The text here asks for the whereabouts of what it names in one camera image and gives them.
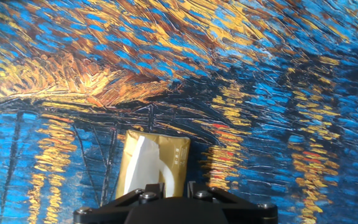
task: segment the gold packet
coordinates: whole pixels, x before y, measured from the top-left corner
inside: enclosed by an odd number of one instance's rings
[[[124,195],[127,168],[129,161],[132,159],[132,155],[140,136],[144,136],[145,138],[154,141],[159,146],[160,160],[166,166],[164,167],[164,171],[160,169],[158,181],[165,183],[167,197],[181,197],[183,195],[183,188],[186,179],[186,166],[190,148],[190,139],[187,137],[173,137],[163,134],[150,134],[128,130],[124,143],[124,151],[122,152],[116,198]]]

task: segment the yellow brushstroke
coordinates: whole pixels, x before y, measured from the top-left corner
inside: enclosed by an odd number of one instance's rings
[[[38,142],[39,148],[42,149],[41,155],[34,156],[36,159],[35,169],[39,174],[33,174],[30,181],[33,189],[28,192],[30,197],[30,217],[29,223],[37,223],[40,210],[40,189],[44,186],[44,180],[48,180],[50,187],[49,205],[47,207],[47,217],[44,223],[58,223],[57,213],[60,211],[62,196],[60,187],[63,185],[65,178],[58,173],[65,172],[65,167],[70,164],[69,152],[76,150],[72,144],[75,139],[75,133],[70,130],[72,120],[59,118],[55,115],[43,114],[42,117],[50,118],[48,123],[44,124],[47,129],[40,129],[37,132],[48,135]]]

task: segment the dark painted line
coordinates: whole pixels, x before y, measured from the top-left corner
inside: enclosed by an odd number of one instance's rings
[[[84,145],[82,144],[82,139],[81,139],[80,136],[78,135],[78,131],[77,131],[77,128],[75,127],[75,125],[73,125],[73,128],[74,128],[75,135],[77,136],[78,141],[80,142],[81,155],[82,155],[82,159],[84,160],[84,165],[85,165],[86,173],[88,174],[89,180],[91,181],[91,185],[92,185],[92,188],[93,188],[93,191],[94,191],[94,198],[95,198],[95,200],[96,200],[96,203],[99,205],[100,202],[99,202],[99,198],[98,198],[98,193],[96,192],[96,188],[95,188],[95,186],[94,186],[94,183],[93,183],[93,180],[92,180],[92,176],[91,176],[91,173],[90,173],[88,164],[87,164],[86,159],[85,159]]]
[[[1,199],[0,223],[2,223],[2,220],[4,218],[7,191],[17,164],[17,141],[20,138],[22,119],[23,119],[23,111],[18,111],[16,116],[15,131],[11,144],[11,154],[9,156],[9,169],[7,172],[7,177],[4,185],[4,192],[2,194],[2,199]]]
[[[95,137],[95,139],[96,139],[96,142],[98,143],[99,150],[100,150],[100,154],[102,154],[103,164],[104,164],[105,167],[107,167],[106,158],[105,158],[104,152],[103,152],[103,150],[102,150],[102,145],[100,144],[100,141],[99,141],[99,138],[98,138],[98,134],[96,133],[96,129],[94,128],[93,125],[92,125],[92,131],[93,131],[94,137]]]
[[[102,188],[102,204],[100,206],[103,206],[108,203],[108,190],[109,190],[109,184],[110,184],[110,172],[111,172],[111,165],[112,165],[112,156],[114,154],[114,151],[116,150],[117,145],[117,130],[112,129],[111,133],[111,140],[110,140],[110,149],[109,149],[109,158],[106,168],[106,173],[104,174],[104,180],[103,180],[103,188]]]

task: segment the impasto brushstroke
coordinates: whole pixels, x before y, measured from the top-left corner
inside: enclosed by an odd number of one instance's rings
[[[358,224],[358,1],[0,1],[0,223],[114,199],[128,129],[280,223]]]

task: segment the painted sky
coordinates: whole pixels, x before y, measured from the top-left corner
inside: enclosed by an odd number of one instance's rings
[[[127,129],[280,223],[358,223],[358,2],[0,1],[0,223],[113,198]]]

